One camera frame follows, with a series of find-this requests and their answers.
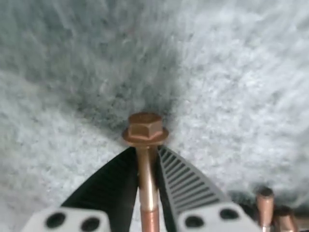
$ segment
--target copper bolt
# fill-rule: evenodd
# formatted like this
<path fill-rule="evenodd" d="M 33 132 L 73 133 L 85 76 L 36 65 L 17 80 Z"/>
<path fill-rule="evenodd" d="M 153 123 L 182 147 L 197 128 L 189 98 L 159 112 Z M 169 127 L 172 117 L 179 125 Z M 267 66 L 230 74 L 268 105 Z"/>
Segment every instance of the copper bolt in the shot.
<path fill-rule="evenodd" d="M 158 188 L 155 179 L 157 146 L 169 132 L 162 118 L 153 113 L 137 113 L 129 117 L 129 128 L 123 139 L 136 149 L 139 166 L 140 213 L 143 232 L 159 232 Z"/>
<path fill-rule="evenodd" d="M 256 204 L 259 211 L 259 224 L 263 232 L 270 231 L 273 211 L 274 211 L 274 193 L 272 189 L 263 187 L 256 196 Z"/>
<path fill-rule="evenodd" d="M 278 232 L 298 232 L 298 226 L 293 211 L 283 206 L 275 211 L 275 227 Z"/>

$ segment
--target hole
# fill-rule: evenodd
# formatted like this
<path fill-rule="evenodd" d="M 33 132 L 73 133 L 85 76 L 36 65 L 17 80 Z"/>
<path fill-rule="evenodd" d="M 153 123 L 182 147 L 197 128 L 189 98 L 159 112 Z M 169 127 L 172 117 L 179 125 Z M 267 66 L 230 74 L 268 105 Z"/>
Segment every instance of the hole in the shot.
<path fill-rule="evenodd" d="M 45 224 L 48 228 L 54 229 L 61 226 L 65 219 L 66 216 L 64 213 L 54 213 L 48 217 Z"/>
<path fill-rule="evenodd" d="M 239 215 L 234 209 L 223 209 L 220 212 L 220 217 L 223 220 L 235 220 L 239 218 Z"/>
<path fill-rule="evenodd" d="M 92 232 L 95 231 L 100 225 L 100 220 L 96 217 L 91 217 L 86 219 L 82 223 L 82 231 L 83 232 Z"/>
<path fill-rule="evenodd" d="M 264 197 L 271 197 L 274 193 L 271 188 L 262 187 L 259 189 L 259 194 Z"/>
<path fill-rule="evenodd" d="M 185 220 L 185 225 L 188 228 L 200 228 L 204 226 L 204 221 L 199 216 L 189 216 Z"/>

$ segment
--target grey carpet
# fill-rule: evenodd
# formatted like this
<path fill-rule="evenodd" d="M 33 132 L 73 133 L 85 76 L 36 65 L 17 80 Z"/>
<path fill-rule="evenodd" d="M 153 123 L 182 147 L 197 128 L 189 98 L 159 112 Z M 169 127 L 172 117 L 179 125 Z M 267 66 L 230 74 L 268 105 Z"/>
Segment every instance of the grey carpet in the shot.
<path fill-rule="evenodd" d="M 309 206 L 309 2 L 1 0 L 0 231 L 59 205 L 155 111 L 225 192 Z M 134 213 L 131 231 L 140 231 Z"/>

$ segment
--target black plastic part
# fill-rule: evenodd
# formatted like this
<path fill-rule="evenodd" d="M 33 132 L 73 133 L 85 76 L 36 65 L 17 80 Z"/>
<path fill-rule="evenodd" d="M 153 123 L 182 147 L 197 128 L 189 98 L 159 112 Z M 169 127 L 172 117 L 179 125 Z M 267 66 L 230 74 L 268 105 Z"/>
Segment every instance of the black plastic part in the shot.
<path fill-rule="evenodd" d="M 129 232 L 137 188 L 137 157 L 130 147 L 94 173 L 62 206 L 104 211 L 112 232 Z"/>
<path fill-rule="evenodd" d="M 158 150 L 157 179 L 168 232 L 177 232 L 182 212 L 220 202 L 230 202 L 201 171 L 165 146 Z"/>

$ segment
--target bolt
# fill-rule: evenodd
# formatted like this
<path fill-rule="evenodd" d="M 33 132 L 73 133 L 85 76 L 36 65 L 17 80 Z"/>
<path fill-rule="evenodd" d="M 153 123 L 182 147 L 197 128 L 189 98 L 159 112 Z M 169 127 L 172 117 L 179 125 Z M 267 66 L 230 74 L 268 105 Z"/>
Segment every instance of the bolt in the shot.
<path fill-rule="evenodd" d="M 269 232 L 273 220 L 274 193 L 272 189 L 263 187 L 256 196 L 256 204 L 259 211 L 259 224 L 263 232 Z"/>
<path fill-rule="evenodd" d="M 159 232 L 158 188 L 155 179 L 157 146 L 169 132 L 162 118 L 153 113 L 137 113 L 129 117 L 123 139 L 136 149 L 139 167 L 140 213 L 143 232 Z"/>

